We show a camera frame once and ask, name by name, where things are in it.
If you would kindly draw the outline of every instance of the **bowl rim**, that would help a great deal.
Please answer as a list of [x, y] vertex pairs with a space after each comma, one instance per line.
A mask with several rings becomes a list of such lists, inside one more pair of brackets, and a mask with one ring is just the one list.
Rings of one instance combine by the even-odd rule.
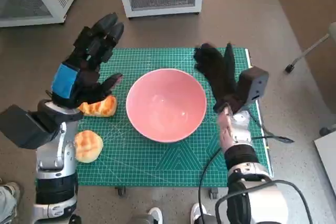
[[[198, 86], [201, 88], [201, 90], [203, 91], [203, 96], [204, 96], [204, 111], [203, 111], [202, 119], [201, 119], [200, 122], [197, 124], [197, 126], [195, 127], [195, 129], [192, 130], [192, 131], [190, 131], [190, 132], [188, 132], [188, 133], [186, 133], [186, 134], [184, 134], [182, 137], [176, 138], [176, 139], [174, 139], [174, 140], [172, 140], [172, 141], [170, 141], [170, 142], [165, 142], [165, 141], [156, 139], [156, 138], [154, 138], [154, 137], [150, 137], [150, 136], [148, 136], [148, 135], [142, 133], [142, 132], [141, 132], [141, 131], [134, 125], [132, 119], [130, 118], [130, 115], [129, 115], [129, 108], [128, 108], [128, 106], [127, 106], [127, 104], [128, 104], [128, 100], [129, 100], [129, 94], [132, 92], [132, 89], [134, 88], [134, 86], [135, 86], [135, 84], [136, 84], [137, 82], [140, 82], [141, 79], [143, 79], [145, 76], [149, 75], [150, 73], [153, 73], [153, 72], [159, 72], [159, 71], [164, 71], [164, 70], [177, 71], [177, 72], [181, 72], [181, 73], [183, 73], [183, 74], [186, 74], [186, 75], [192, 77], [192, 78], [197, 82], [197, 84], [198, 84]], [[180, 69], [176, 69], [176, 68], [160, 68], [160, 69], [155, 69], [155, 70], [152, 70], [152, 71], [150, 71], [150, 72], [148, 72], [148, 73], [145, 73], [144, 75], [142, 75], [138, 80], [136, 80], [136, 81], [133, 83], [132, 87], [131, 87], [130, 90], [128, 91], [128, 94], [127, 94], [127, 97], [126, 97], [125, 107], [126, 107], [126, 114], [127, 114], [127, 117], [128, 117], [130, 123], [131, 123], [132, 126], [136, 129], [137, 132], [139, 132], [141, 135], [143, 135], [144, 137], [147, 137], [147, 138], [150, 139], [150, 140], [153, 140], [153, 141], [156, 141], [156, 142], [159, 142], [159, 143], [170, 144], [170, 143], [176, 143], [176, 142], [178, 142], [178, 141], [181, 141], [181, 140], [183, 140], [183, 139], [189, 137], [191, 134], [193, 134], [193, 133], [198, 129], [198, 127], [199, 127], [199, 126], [201, 125], [201, 123], [203, 122], [204, 117], [205, 117], [205, 114], [206, 114], [206, 109], [207, 109], [207, 98], [206, 98], [206, 94], [205, 94], [205, 91], [204, 91], [202, 85], [201, 85], [201, 84], [199, 83], [199, 81], [197, 81], [196, 78], [193, 77], [191, 74], [189, 74], [189, 73], [187, 73], [187, 72], [185, 72], [185, 71], [182, 71], [182, 70], [180, 70]]]

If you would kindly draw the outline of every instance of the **person's foot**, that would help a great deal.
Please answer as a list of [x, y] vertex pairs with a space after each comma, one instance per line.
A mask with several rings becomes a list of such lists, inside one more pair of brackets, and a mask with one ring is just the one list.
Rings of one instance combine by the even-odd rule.
[[155, 220], [159, 224], [163, 224], [163, 216], [162, 216], [162, 211], [158, 207], [153, 207], [151, 210], [148, 212], [149, 215], [153, 216]]
[[8, 182], [2, 186], [13, 195], [13, 197], [16, 199], [16, 205], [18, 206], [21, 199], [21, 190], [19, 184], [15, 182]]
[[[206, 209], [205, 207], [202, 205], [202, 210], [203, 210], [203, 214], [206, 214]], [[201, 216], [201, 210], [199, 208], [199, 203], [195, 203], [193, 205], [193, 207], [191, 208], [191, 212], [190, 212], [190, 224], [194, 224], [195, 220]]]

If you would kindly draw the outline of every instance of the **black robotic glove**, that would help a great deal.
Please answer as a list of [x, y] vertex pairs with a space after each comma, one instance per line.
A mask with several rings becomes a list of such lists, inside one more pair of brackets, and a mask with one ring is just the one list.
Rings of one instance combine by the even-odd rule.
[[212, 45], [202, 44], [195, 48], [195, 68], [204, 75], [211, 86], [216, 99], [214, 110], [231, 100], [235, 95], [237, 83], [235, 80], [235, 58], [231, 43], [228, 43], [224, 56]]
[[108, 14], [92, 28], [84, 27], [74, 43], [74, 51], [62, 62], [51, 87], [51, 99], [69, 109], [83, 102], [95, 103], [104, 100], [122, 77], [115, 73], [99, 83], [102, 62], [112, 56], [113, 48], [121, 38], [124, 25], [118, 23], [116, 13]]

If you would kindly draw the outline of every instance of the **green cutting mat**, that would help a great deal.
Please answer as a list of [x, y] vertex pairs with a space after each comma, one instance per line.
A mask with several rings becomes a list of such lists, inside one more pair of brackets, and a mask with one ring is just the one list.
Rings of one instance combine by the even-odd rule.
[[[215, 100], [205, 78], [194, 69], [193, 48], [124, 48], [115, 49], [113, 56], [101, 66], [101, 80], [123, 73], [123, 80], [114, 89], [118, 99], [116, 114], [111, 118], [86, 117], [79, 131], [92, 130], [104, 142], [99, 158], [90, 164], [79, 164], [81, 185], [101, 186], [198, 186], [204, 166], [219, 147]], [[245, 48], [234, 48], [236, 77], [248, 68]], [[125, 101], [133, 83], [143, 74], [159, 68], [181, 69], [193, 75], [203, 86], [207, 97], [207, 112], [200, 127], [188, 138], [161, 144], [138, 133], [128, 120]], [[251, 107], [257, 116], [257, 107]], [[252, 136], [261, 135], [256, 124], [250, 123]], [[268, 167], [263, 140], [254, 141], [260, 162]], [[225, 187], [227, 170], [222, 155], [210, 166], [204, 186]]]

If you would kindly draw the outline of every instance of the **bun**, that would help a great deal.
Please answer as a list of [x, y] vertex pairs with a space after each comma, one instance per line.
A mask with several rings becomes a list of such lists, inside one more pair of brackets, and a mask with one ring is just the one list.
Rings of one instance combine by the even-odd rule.
[[87, 116], [113, 116], [115, 114], [115, 110], [117, 109], [117, 100], [114, 96], [109, 95], [101, 102], [93, 104], [84, 102], [79, 106], [79, 109]]
[[103, 140], [93, 131], [82, 131], [75, 136], [76, 159], [82, 163], [95, 161], [103, 149]]

